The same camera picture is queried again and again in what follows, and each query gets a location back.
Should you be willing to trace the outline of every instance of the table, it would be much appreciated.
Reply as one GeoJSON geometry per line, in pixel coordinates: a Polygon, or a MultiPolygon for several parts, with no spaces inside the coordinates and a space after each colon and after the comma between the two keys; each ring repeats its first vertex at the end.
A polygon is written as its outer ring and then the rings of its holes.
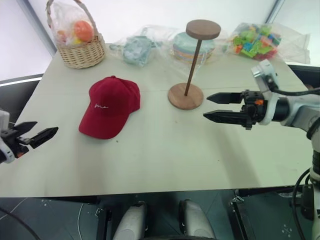
{"type": "MultiPolygon", "coordinates": [[[[284,62],[271,63],[282,89],[306,89],[284,62]]],[[[257,90],[251,74],[251,67],[257,64],[226,55],[204,65],[192,82],[203,90],[204,97],[257,90]]],[[[203,113],[217,109],[239,111],[240,104],[204,100],[190,111],[173,107],[167,99],[168,90],[187,78],[165,66],[156,58],[140,68],[108,55],[97,66],[71,69],[56,54],[18,123],[38,121],[29,137],[48,127],[58,126],[59,130],[47,143],[0,166],[0,197],[289,186],[310,167],[312,147],[302,130],[272,122],[248,131],[203,117],[203,113]],[[88,90],[111,75],[138,84],[141,109],[130,115],[113,139],[83,135],[78,125],[90,101],[88,90]]]]}

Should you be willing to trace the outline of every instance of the wicker basket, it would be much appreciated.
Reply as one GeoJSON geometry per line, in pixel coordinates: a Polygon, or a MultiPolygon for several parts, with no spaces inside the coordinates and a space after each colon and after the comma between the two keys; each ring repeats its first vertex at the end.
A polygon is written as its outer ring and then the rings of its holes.
{"type": "MultiPolygon", "coordinates": [[[[52,25],[51,19],[51,5],[54,0],[48,0],[46,4],[46,15],[49,27],[52,25]]],[[[90,42],[84,42],[75,46],[66,46],[56,42],[57,49],[59,50],[61,57],[65,63],[70,68],[82,69],[92,67],[100,63],[106,56],[104,50],[105,41],[102,35],[98,32],[95,21],[93,20],[91,14],[88,12],[87,7],[80,1],[74,0],[80,8],[89,17],[92,23],[94,37],[90,42]]]]}

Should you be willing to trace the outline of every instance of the wooden hat stand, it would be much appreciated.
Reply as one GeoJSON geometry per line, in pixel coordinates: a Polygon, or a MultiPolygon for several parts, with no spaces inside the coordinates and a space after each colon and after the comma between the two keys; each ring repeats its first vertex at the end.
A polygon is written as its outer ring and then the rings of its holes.
{"type": "Polygon", "coordinates": [[[197,63],[202,40],[211,40],[219,36],[221,27],[209,20],[193,20],[186,25],[185,32],[192,38],[197,39],[194,57],[190,69],[187,83],[178,83],[170,88],[168,93],[169,102],[178,109],[192,110],[199,107],[203,100],[204,94],[201,89],[191,84],[197,63]]]}

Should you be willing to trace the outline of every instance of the white embroidery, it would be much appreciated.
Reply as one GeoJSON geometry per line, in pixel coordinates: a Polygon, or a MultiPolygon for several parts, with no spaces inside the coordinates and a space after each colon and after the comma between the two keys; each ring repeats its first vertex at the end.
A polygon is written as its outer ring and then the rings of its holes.
{"type": "Polygon", "coordinates": [[[101,106],[101,105],[99,105],[99,104],[95,104],[94,105],[94,108],[100,108],[100,109],[108,109],[109,107],[108,106],[101,106]]]}

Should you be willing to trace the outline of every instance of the dark floor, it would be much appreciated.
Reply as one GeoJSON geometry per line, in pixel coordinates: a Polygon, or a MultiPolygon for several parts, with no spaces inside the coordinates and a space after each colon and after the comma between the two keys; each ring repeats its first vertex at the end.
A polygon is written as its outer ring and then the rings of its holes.
{"type": "MultiPolygon", "coordinates": [[[[103,196],[99,206],[112,210],[112,221],[108,232],[113,236],[122,215],[128,207],[138,201],[148,203],[150,220],[146,236],[181,235],[178,224],[178,204],[180,200],[191,199],[206,213],[215,235],[220,240],[234,240],[232,226],[228,218],[228,202],[233,198],[232,190],[209,190],[190,192],[165,192],[103,196]]],[[[24,198],[0,198],[0,206],[11,211],[24,198]]],[[[298,240],[289,206],[290,198],[277,193],[265,193],[245,197],[247,219],[257,240],[298,240]]],[[[82,203],[27,198],[13,213],[25,221],[42,240],[80,240],[77,219],[82,203]]],[[[84,204],[79,227],[83,240],[96,239],[98,218],[97,205],[84,204]]],[[[0,215],[1,240],[32,240],[14,219],[0,215]]],[[[311,239],[312,223],[300,218],[306,239],[311,239]]]]}

